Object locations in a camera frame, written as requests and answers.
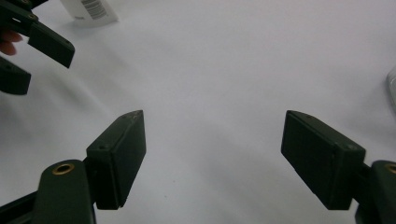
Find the white paper sheet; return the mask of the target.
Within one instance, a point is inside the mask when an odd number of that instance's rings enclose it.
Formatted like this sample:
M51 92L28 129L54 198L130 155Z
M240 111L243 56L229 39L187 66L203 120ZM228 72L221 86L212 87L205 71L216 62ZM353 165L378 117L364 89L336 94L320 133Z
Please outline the white paper sheet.
M396 0L108 0L118 20L84 29L60 0L36 10L76 53L63 67L21 42L24 96L0 93L0 205L44 169L83 159L118 116L142 110L147 153L127 203L98 224L354 224L281 155L297 110L396 161L386 76Z

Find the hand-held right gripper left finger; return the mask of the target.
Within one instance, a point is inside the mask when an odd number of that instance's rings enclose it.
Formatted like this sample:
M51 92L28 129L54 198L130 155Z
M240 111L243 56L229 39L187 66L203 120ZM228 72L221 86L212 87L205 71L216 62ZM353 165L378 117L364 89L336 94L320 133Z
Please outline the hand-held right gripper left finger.
M123 207L147 152L143 111L115 119L86 152L84 163L97 208Z

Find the white and blue refill pouch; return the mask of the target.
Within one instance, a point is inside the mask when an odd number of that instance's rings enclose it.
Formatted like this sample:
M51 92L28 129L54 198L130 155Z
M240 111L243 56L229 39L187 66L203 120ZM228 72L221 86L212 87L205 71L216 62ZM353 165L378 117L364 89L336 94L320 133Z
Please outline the white and blue refill pouch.
M60 0L80 27L100 27L117 21L118 16L107 0Z

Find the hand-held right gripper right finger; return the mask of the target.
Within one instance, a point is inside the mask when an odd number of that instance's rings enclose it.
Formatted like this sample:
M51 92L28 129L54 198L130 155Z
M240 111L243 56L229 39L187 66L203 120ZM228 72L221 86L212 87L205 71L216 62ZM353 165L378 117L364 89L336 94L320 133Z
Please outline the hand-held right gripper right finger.
M347 210L365 149L321 120L286 113L281 153L329 210Z

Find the white object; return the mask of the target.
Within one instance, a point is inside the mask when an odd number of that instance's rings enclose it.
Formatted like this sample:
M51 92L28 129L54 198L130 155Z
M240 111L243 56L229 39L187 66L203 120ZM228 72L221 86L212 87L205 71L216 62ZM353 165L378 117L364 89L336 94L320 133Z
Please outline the white object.
M386 78L391 107L396 114L396 65L389 71Z

